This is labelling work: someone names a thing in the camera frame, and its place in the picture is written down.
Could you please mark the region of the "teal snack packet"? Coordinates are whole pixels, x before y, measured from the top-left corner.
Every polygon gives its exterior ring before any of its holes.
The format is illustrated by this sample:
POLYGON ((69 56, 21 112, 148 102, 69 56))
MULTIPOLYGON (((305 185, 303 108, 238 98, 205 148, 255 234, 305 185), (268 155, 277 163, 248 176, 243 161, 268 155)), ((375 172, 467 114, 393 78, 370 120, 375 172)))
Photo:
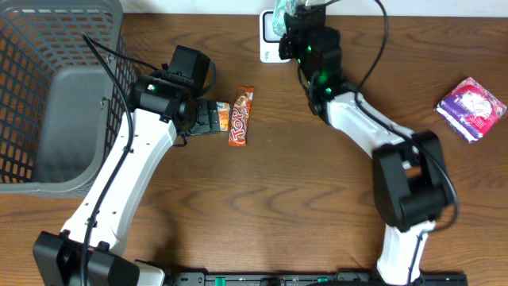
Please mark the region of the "teal snack packet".
POLYGON ((298 0, 275 0, 272 18, 272 29, 276 36, 282 37, 286 31, 285 16, 294 16, 298 0))

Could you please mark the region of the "orange Top chocolate bar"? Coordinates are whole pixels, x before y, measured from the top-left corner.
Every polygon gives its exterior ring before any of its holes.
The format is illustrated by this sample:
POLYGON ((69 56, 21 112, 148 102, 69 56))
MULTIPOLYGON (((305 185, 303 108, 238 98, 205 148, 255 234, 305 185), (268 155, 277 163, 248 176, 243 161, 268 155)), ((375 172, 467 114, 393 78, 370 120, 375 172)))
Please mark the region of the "orange Top chocolate bar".
POLYGON ((239 86, 237 88, 237 98, 233 104, 229 120, 230 146, 245 147, 247 145, 248 123, 252 109, 254 91, 254 87, 239 86))

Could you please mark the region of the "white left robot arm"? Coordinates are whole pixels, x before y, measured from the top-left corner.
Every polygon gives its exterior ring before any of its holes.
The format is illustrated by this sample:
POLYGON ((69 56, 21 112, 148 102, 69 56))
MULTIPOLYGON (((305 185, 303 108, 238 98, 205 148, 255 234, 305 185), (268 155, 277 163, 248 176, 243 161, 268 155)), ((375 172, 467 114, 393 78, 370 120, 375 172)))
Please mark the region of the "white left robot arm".
POLYGON ((140 200, 178 138, 200 125, 199 97, 213 88, 214 62, 178 46, 171 62, 142 75, 122 95, 125 113, 91 190, 58 234, 43 231, 33 256, 46 285, 162 285, 167 271, 123 257, 140 200))

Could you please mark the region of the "orange Kleenex tissue pack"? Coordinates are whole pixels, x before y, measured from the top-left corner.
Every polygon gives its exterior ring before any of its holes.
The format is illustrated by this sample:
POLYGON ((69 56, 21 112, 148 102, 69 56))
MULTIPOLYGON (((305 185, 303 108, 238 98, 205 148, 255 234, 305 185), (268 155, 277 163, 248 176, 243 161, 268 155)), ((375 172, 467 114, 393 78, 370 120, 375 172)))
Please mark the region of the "orange Kleenex tissue pack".
POLYGON ((229 103, 228 102, 217 102, 217 112, 218 112, 220 130, 227 132, 229 130, 229 112, 230 112, 229 103))

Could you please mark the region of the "purple red tissue pack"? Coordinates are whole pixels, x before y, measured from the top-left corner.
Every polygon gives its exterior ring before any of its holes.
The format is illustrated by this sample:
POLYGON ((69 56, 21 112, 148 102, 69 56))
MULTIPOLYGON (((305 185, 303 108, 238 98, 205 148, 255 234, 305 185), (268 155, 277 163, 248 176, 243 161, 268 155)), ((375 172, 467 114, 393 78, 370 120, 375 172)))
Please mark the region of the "purple red tissue pack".
POLYGON ((434 108, 468 143, 483 138, 506 113, 507 106, 472 77, 451 90, 434 108))

